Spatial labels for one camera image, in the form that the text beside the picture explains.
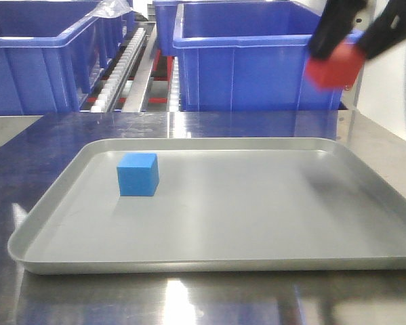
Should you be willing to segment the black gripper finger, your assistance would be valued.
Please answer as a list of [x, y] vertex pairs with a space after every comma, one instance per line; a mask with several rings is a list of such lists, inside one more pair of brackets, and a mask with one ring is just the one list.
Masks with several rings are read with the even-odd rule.
[[356, 15], [367, 6], [364, 0], [329, 0], [308, 42], [310, 56], [326, 60], [352, 30]]
[[365, 59], [380, 54], [406, 40], [406, 0], [389, 1], [382, 13], [369, 25], [357, 47]]

